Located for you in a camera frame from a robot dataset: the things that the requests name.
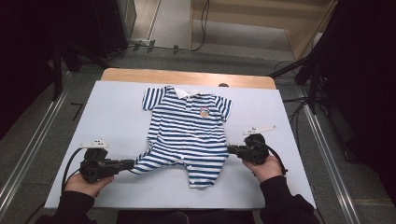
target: gray carpet floor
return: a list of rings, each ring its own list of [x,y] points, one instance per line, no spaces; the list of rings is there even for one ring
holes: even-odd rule
[[[265,76],[274,71],[278,62],[202,52],[181,51],[178,54],[173,54],[172,51],[160,49],[147,53],[144,49],[140,49],[124,52],[109,63],[113,67],[120,68]],[[101,78],[102,73],[103,70],[99,66],[87,63],[79,73],[73,74],[72,83],[69,85],[68,93],[58,115],[35,155],[35,159],[1,223],[24,223],[26,218],[46,200],[51,183],[78,126],[81,113],[78,114],[77,119],[73,120],[78,111],[78,107],[73,104],[85,104],[88,101],[94,82]],[[290,72],[276,79],[276,86],[283,99],[299,97],[297,87],[293,84],[293,77],[294,74]],[[7,181],[21,154],[29,144],[35,128],[50,105],[51,96],[52,87],[50,86],[21,116],[6,137],[0,141],[1,184]],[[298,102],[286,103],[285,107],[288,114],[292,114],[298,105]],[[345,160],[342,143],[337,137],[330,119],[319,109],[317,111],[317,118],[322,131],[346,182],[361,222],[395,223],[395,207],[381,186],[377,174],[364,164],[350,163]],[[301,111],[299,116],[298,140],[304,168],[318,206],[316,215],[322,223],[347,223],[304,111]],[[41,209],[34,219],[43,214],[51,215],[53,213],[53,210]],[[96,209],[91,210],[89,216],[98,219],[98,223],[115,223],[117,211]]]

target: person's left hand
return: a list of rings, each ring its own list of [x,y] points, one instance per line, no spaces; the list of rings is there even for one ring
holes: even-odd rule
[[[90,184],[82,177],[82,174],[76,174],[69,178],[64,191],[85,193],[94,198],[99,194],[99,191],[107,184],[111,183],[113,179],[114,176],[105,177]]]

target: floor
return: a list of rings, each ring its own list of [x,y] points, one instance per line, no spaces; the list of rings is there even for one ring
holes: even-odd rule
[[[135,0],[136,8],[144,0]],[[149,35],[135,35],[137,41],[155,41],[157,47],[180,48],[188,46],[188,8],[190,1],[162,0],[154,1],[154,6],[160,4],[158,15],[152,33]],[[282,30],[230,25],[209,22],[206,28],[205,45],[197,53],[186,52],[172,55],[171,52],[154,51],[147,54],[143,50],[129,51],[121,54],[112,61],[117,67],[141,67],[153,69],[175,69],[204,72],[221,72],[247,75],[268,75],[274,70],[292,63],[294,58],[290,52],[289,43]],[[201,42],[200,22],[194,23],[193,46]],[[77,104],[87,101],[95,80],[100,79],[101,70],[94,64],[83,66],[79,74],[69,74],[69,89],[62,107],[55,119],[50,120],[50,127],[44,130],[45,137],[40,140],[34,159],[25,164],[29,167],[22,182],[17,182],[15,191],[8,194],[12,200],[7,204],[7,210],[2,209],[0,218],[2,223],[22,223],[47,198],[51,182],[55,177],[64,151],[78,125]],[[293,72],[276,78],[276,86],[282,98],[291,99],[301,96],[309,85],[297,87],[293,83]],[[0,141],[0,162],[3,167],[0,181],[4,186],[9,176],[16,172],[16,165],[26,148],[33,148],[30,140],[46,117],[50,104],[52,89],[49,87],[35,103],[23,114],[9,134]],[[287,103],[285,108],[292,114],[299,102]],[[378,176],[364,164],[351,163],[344,157],[343,144],[339,140],[331,120],[317,109],[315,119],[321,128],[325,147],[329,149],[335,170],[338,171],[342,183],[353,202],[352,210],[356,214],[349,214],[342,205],[339,186],[334,182],[332,167],[327,164],[326,152],[320,143],[321,136],[315,134],[312,127],[316,124],[310,119],[309,110],[304,109],[299,116],[299,131],[296,141],[300,143],[301,157],[308,180],[318,206],[316,216],[321,223],[395,223],[396,210],[388,195],[384,191]],[[53,211],[41,209],[39,215],[53,214]],[[256,214],[256,223],[262,223]],[[90,217],[97,218],[99,223],[114,223],[117,211],[94,210]]]

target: white collar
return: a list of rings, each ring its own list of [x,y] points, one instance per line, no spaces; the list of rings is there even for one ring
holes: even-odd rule
[[[188,96],[198,95],[198,94],[205,94],[204,91],[183,91],[181,89],[175,89],[176,95],[178,99],[182,99]]]

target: black stand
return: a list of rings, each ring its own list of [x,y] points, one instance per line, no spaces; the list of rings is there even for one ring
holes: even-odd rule
[[[81,68],[81,62],[79,61],[76,53],[84,55],[104,69],[110,67],[109,64],[103,62],[97,56],[85,50],[72,40],[56,37],[53,41],[54,93],[52,96],[52,101],[55,101],[64,89],[62,83],[62,58],[64,59],[64,63],[66,64],[69,71],[79,72]]]
[[[338,42],[337,38],[340,38],[340,35],[337,35],[335,31],[339,27],[342,19],[348,13],[354,2],[355,0],[339,1],[337,6],[335,7],[326,31],[323,33],[323,36],[314,46],[312,51],[301,60],[269,75],[269,77],[276,78],[303,65],[303,67],[295,77],[294,81],[297,85],[304,85],[306,81],[311,77],[311,86],[308,95],[308,105],[314,115],[316,115],[315,97],[321,73],[321,62],[326,57],[327,52],[332,49],[332,45]]]

